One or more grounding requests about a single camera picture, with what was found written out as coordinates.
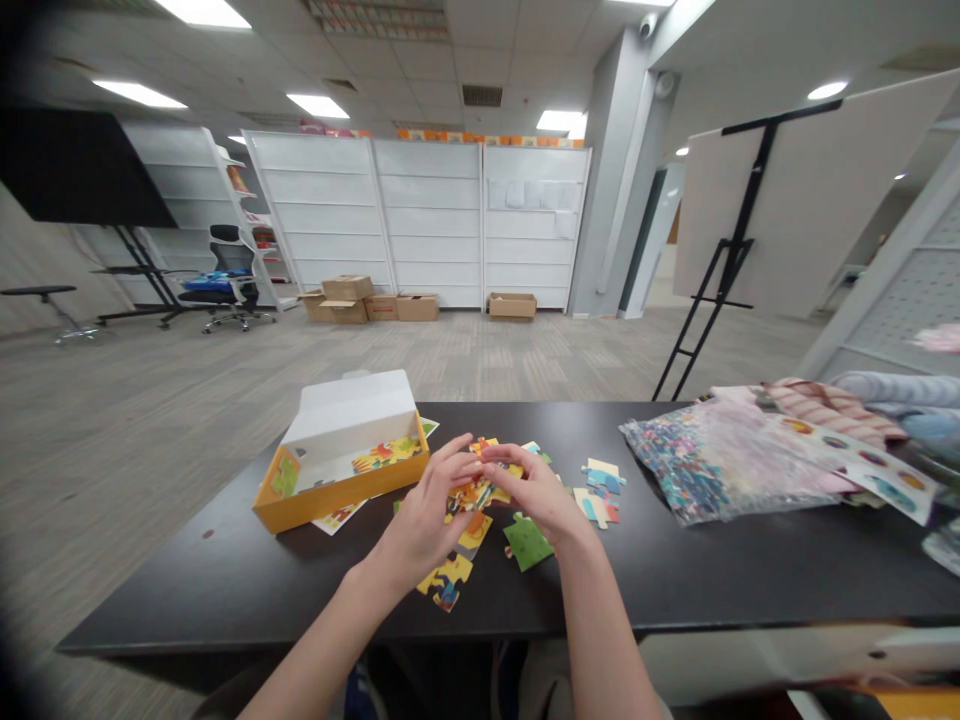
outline forearm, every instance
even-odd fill
[[[336,594],[240,720],[325,718],[373,633],[402,593],[385,590],[367,561],[344,577]]]
[[[578,718],[660,718],[613,569],[593,532],[557,548]]]

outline dark table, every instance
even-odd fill
[[[620,466],[619,525],[600,531],[638,632],[786,627],[822,622],[960,621],[960,580],[927,558],[924,529],[891,508],[830,507],[682,529],[617,426],[680,403],[419,403],[440,422],[430,444],[461,432],[537,441],[568,485],[585,486],[594,457]],[[268,650],[292,645],[343,574],[373,547],[405,490],[367,503],[333,537],[305,525],[274,537],[251,505],[276,448],[233,482],[58,646],[198,690]],[[507,508],[493,526],[454,611],[418,593],[394,610],[380,642],[560,635],[555,560],[524,573],[503,553]]]

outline hand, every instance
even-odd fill
[[[444,525],[450,490],[482,471],[476,455],[458,452],[472,439],[470,433],[461,435],[430,457],[420,482],[407,493],[400,511],[361,563],[399,597],[443,563],[473,518],[473,513],[459,513]]]
[[[481,458],[484,476],[513,496],[551,545],[594,535],[590,521],[539,455],[517,445],[492,445],[484,448]],[[514,477],[496,464],[500,462],[520,465],[527,479]]]

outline gray carpet floor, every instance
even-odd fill
[[[284,429],[302,386],[403,368],[423,401],[649,400],[685,314],[331,326],[297,308],[249,333],[201,335],[195,314],[168,332],[119,321],[99,346],[0,340],[0,569],[19,670],[62,717],[188,713],[190,693],[53,647]],[[681,398],[792,373],[824,322],[724,310]]]

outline chair backrest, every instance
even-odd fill
[[[240,241],[240,228],[236,225],[211,225],[210,235],[216,240],[210,242],[210,252],[217,258],[214,270],[248,270],[254,274],[253,260],[256,254]],[[254,283],[244,285],[241,292],[250,298],[259,297]]]

